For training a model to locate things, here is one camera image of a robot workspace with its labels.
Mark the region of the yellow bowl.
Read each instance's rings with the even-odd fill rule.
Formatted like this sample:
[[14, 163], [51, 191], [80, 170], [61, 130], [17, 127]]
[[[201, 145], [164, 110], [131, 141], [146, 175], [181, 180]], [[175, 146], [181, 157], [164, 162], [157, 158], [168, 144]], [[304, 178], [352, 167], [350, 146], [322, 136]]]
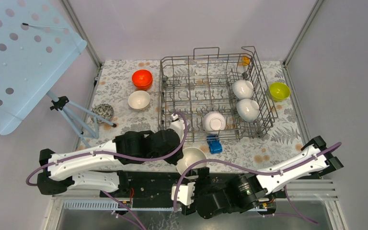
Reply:
[[269, 86], [269, 93], [274, 101], [280, 102], [287, 99], [291, 95], [291, 90], [284, 83], [274, 82]]

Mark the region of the orange bowl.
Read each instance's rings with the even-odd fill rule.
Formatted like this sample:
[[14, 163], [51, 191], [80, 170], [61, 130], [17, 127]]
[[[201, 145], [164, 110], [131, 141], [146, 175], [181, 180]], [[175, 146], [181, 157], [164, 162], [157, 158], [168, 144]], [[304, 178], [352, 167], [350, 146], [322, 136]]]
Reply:
[[139, 69], [132, 74], [131, 79], [134, 85], [146, 85], [153, 81], [153, 75], [149, 70]]
[[136, 87], [137, 90], [147, 91], [148, 89], [150, 89], [152, 87], [152, 84], [153, 84], [153, 82], [151, 81], [146, 85], [136, 85], [135, 84], [135, 87]]

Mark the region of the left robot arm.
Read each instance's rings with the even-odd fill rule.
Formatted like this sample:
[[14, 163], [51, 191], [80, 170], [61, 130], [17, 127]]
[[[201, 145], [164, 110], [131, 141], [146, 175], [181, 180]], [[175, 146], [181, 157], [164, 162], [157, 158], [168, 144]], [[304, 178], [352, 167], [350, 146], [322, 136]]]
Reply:
[[184, 132], [174, 129], [156, 133], [128, 131], [96, 147], [71, 153], [40, 152], [43, 171], [37, 176], [37, 187], [43, 195], [57, 195], [71, 189], [102, 190], [123, 197], [129, 183], [115, 172], [94, 171], [105, 166], [142, 164], [164, 160], [176, 165], [183, 158]]

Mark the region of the plain beige bowl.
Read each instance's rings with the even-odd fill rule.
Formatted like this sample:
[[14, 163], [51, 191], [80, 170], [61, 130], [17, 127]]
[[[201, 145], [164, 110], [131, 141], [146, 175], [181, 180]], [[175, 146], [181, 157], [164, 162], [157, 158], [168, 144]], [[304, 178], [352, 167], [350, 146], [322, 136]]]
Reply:
[[196, 147], [187, 147], [183, 149], [183, 157], [177, 162], [176, 169], [180, 175], [193, 163], [206, 160], [205, 153]]

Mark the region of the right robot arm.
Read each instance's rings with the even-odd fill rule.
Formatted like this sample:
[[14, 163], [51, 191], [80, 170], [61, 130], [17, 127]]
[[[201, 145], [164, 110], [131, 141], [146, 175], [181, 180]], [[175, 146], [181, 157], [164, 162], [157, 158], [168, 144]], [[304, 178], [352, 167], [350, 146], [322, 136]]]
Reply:
[[203, 186], [195, 196], [196, 213], [204, 219], [210, 219], [220, 214], [246, 212], [258, 207], [261, 199], [274, 199], [275, 193], [285, 189], [291, 181], [312, 174], [322, 176], [341, 169], [342, 163], [332, 155], [341, 144], [337, 142], [327, 147], [322, 137], [317, 136], [303, 146], [301, 153], [295, 157], [259, 171], [216, 159], [197, 161], [180, 176], [172, 199], [173, 206], [179, 201], [178, 190], [186, 173], [204, 162], [216, 162], [244, 173], [227, 180], [224, 187], [211, 184]]

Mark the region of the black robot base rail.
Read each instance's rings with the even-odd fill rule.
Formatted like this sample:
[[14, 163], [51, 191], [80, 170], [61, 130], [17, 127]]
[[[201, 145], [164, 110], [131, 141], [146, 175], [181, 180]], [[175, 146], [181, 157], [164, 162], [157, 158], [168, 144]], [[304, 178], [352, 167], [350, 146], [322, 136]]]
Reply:
[[[170, 208], [174, 195], [172, 186], [177, 184], [180, 174], [175, 172], [129, 172], [118, 171], [118, 189], [109, 196], [126, 198], [135, 208]], [[272, 203], [274, 199], [261, 199], [261, 204]]]

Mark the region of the beige bowl with leaf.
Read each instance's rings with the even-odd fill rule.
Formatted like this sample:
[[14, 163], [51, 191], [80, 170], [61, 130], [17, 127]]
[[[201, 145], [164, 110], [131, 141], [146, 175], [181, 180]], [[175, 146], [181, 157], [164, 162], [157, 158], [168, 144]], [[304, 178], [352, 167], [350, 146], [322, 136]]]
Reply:
[[135, 91], [130, 94], [127, 101], [133, 110], [146, 110], [150, 106], [150, 95], [146, 91]]

